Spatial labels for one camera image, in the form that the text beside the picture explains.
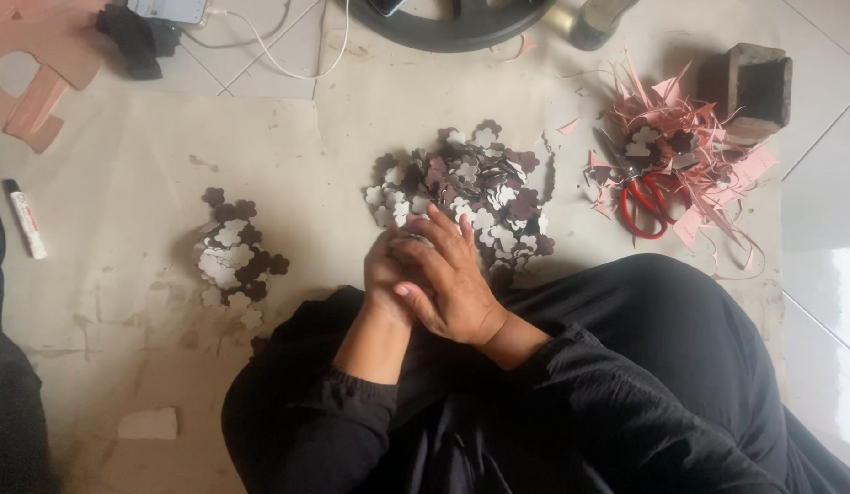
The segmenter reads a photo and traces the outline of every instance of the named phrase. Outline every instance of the finger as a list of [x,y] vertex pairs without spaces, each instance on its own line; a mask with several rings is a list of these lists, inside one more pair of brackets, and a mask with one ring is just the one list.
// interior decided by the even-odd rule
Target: finger
[[440,209],[437,209],[432,202],[428,203],[426,213],[428,214],[428,218],[431,218],[433,222],[437,223],[437,226],[446,231],[450,237],[458,236],[458,229],[455,227],[454,221],[444,215]]
[[453,267],[460,267],[468,260],[468,253],[463,251],[463,242],[460,236],[449,236],[446,230],[441,229],[437,223],[427,218],[413,218],[409,221],[412,231],[427,238],[437,252],[443,256]]
[[397,236],[397,223],[392,223],[391,228],[385,230],[375,238],[373,246],[370,247],[370,254],[383,256],[388,253],[388,242]]
[[470,220],[468,220],[467,215],[462,215],[462,219],[459,221],[462,226],[462,236],[464,237],[464,241],[467,242],[468,247],[471,250],[474,249],[474,227],[470,224]]
[[399,296],[407,307],[425,324],[431,332],[438,335],[446,334],[446,323],[433,306],[431,299],[415,283],[401,281],[394,286],[394,293]]
[[455,269],[436,250],[423,242],[411,239],[395,238],[389,245],[419,264],[422,273],[438,292],[444,292],[452,286]]

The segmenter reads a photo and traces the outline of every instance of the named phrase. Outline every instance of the smartphone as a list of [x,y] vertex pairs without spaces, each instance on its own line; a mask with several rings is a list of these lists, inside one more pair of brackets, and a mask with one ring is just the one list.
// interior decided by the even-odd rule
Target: smartphone
[[127,6],[141,17],[200,24],[208,0],[129,0]]
[[372,5],[375,11],[388,17],[392,15],[406,0],[367,0],[367,3]]

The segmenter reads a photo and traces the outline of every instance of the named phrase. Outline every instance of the marker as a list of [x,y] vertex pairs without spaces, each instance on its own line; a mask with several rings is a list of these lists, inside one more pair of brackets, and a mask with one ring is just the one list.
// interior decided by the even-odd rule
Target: marker
[[25,202],[25,196],[19,190],[19,184],[15,180],[4,180],[4,187],[7,193],[11,195],[13,208],[16,210],[16,217],[19,218],[19,224],[23,227],[25,239],[29,241],[29,252],[35,259],[43,259],[46,257],[46,249],[44,242],[40,239],[40,233],[37,232],[37,223],[32,215],[32,209]]

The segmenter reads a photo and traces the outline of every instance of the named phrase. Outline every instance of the scissors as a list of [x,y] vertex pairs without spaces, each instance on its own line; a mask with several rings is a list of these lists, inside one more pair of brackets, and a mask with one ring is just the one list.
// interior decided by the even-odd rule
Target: scissors
[[[640,238],[647,238],[649,240],[654,240],[665,235],[665,232],[669,230],[669,225],[675,224],[675,219],[669,216],[669,212],[666,210],[665,198],[661,192],[661,187],[657,185],[657,181],[662,182],[668,190],[680,193],[684,199],[684,204],[687,209],[693,206],[693,201],[690,198],[690,191],[688,191],[686,186],[681,184],[677,178],[671,175],[642,172],[641,168],[626,157],[620,148],[617,147],[614,140],[611,139],[604,129],[597,129],[599,129],[601,135],[605,138],[607,149],[611,151],[612,155],[614,155],[615,164],[626,174],[626,186],[623,187],[622,191],[620,191],[620,218],[622,218],[623,222],[626,223],[626,228],[632,232],[632,235],[639,236]],[[653,197],[652,202],[650,199],[645,197],[644,194],[642,194],[639,179],[644,183],[644,185],[647,185],[648,189],[650,189],[650,195]],[[632,219],[632,215],[629,214],[629,192],[632,193],[633,199],[657,220],[659,223],[659,231],[656,233],[648,233],[638,228],[635,220]]]

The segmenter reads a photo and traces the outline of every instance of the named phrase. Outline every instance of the left hand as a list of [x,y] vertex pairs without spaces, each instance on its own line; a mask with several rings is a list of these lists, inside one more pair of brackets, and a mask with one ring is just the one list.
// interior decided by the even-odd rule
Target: left hand
[[416,316],[403,300],[395,295],[394,286],[404,280],[397,259],[390,254],[388,242],[397,237],[397,226],[384,231],[364,259],[364,307],[362,311],[373,311],[392,322],[412,327]]

